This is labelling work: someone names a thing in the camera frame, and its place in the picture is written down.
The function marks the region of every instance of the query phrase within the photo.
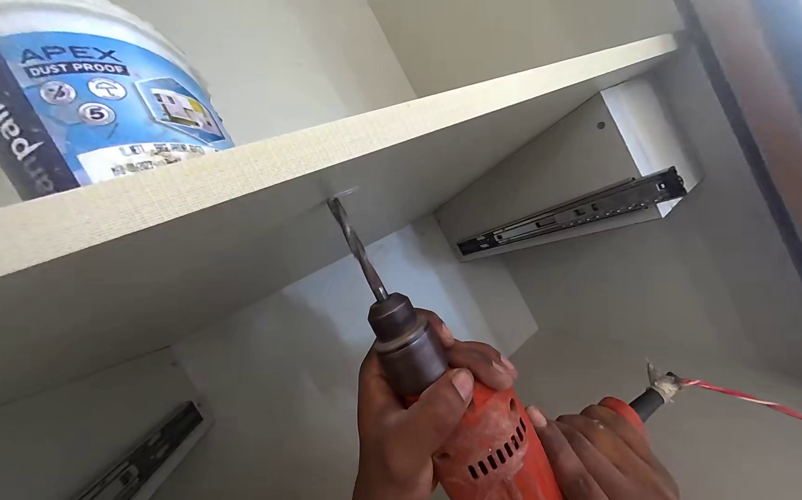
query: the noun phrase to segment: hand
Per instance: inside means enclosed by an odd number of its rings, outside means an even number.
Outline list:
[[[648,439],[601,405],[547,421],[527,409],[565,500],[677,500],[678,486]]]
[[[373,350],[358,376],[357,430],[360,458],[354,500],[426,500],[435,489],[432,454],[462,418],[472,399],[473,375],[502,391],[518,372],[493,347],[460,342],[437,314],[419,310],[439,334],[452,370],[405,409],[388,386]]]

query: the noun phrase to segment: paint bucket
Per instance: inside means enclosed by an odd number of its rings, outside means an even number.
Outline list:
[[[0,0],[0,166],[34,199],[230,148],[201,82],[105,0]]]

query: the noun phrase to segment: finger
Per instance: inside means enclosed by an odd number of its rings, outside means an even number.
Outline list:
[[[466,369],[448,370],[401,416],[395,436],[415,456],[430,457],[450,437],[472,400],[475,379]]]
[[[617,434],[629,446],[632,451],[639,456],[651,469],[660,473],[662,479],[670,489],[678,491],[676,480],[673,479],[672,474],[667,471],[660,460],[654,456],[651,451],[651,445],[641,432],[636,430],[629,422],[626,421],[621,415],[613,411],[611,408],[599,405],[589,405],[580,412],[589,418],[597,420],[606,425],[611,431]]]
[[[370,349],[361,362],[357,380],[357,425],[362,434],[378,429],[384,415],[402,411],[404,406],[388,385],[388,377],[382,369],[376,351]]]
[[[558,421],[573,427],[588,439],[623,476],[651,488],[663,498],[670,497],[662,478],[607,426],[583,415],[561,415]]]
[[[586,467],[592,479],[602,488],[609,498],[634,498],[636,493],[632,484],[627,481],[623,474],[614,467],[602,452],[595,449],[588,439],[583,437],[579,431],[569,425],[556,422],[562,431],[564,438],[567,439],[571,449]]]
[[[494,349],[490,344],[482,342],[464,342],[463,344],[484,352],[486,356],[504,366],[506,370],[509,371],[509,374],[512,375],[512,378],[518,378],[518,370],[515,368],[515,365],[512,364],[512,361],[509,361],[508,358],[500,354],[500,352]]]
[[[487,344],[454,341],[447,350],[447,361],[455,369],[472,371],[476,379],[496,391],[512,387],[512,372],[502,364],[500,354]]]
[[[417,309],[417,312],[421,313],[429,321],[432,329],[435,330],[435,333],[439,335],[442,346],[444,346],[446,349],[453,346],[453,343],[456,341],[453,340],[451,329],[447,327],[438,314],[431,312],[428,309]]]
[[[558,426],[548,422],[540,410],[533,406],[529,406],[527,414],[531,417],[565,500],[607,500],[607,495],[589,475]]]
[[[650,463],[654,458],[647,438],[611,408],[601,405],[589,405],[580,412],[580,415],[588,416],[606,425],[623,439],[623,442],[625,442],[642,460]]]

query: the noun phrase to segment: electric drill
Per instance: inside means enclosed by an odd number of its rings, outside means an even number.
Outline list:
[[[444,347],[410,299],[386,291],[339,199],[327,204],[376,297],[367,315],[376,335],[373,349],[392,389],[411,404],[448,370]],[[604,398],[601,405],[644,431],[642,422],[664,400],[665,394],[649,388],[633,401],[642,411],[615,398]],[[546,452],[512,388],[495,391],[475,380],[469,409],[433,462],[451,500],[562,500]]]

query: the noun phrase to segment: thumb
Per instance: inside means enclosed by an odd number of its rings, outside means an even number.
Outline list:
[[[466,412],[474,386],[469,370],[449,370],[407,408],[399,430],[413,453],[431,456],[441,448]]]

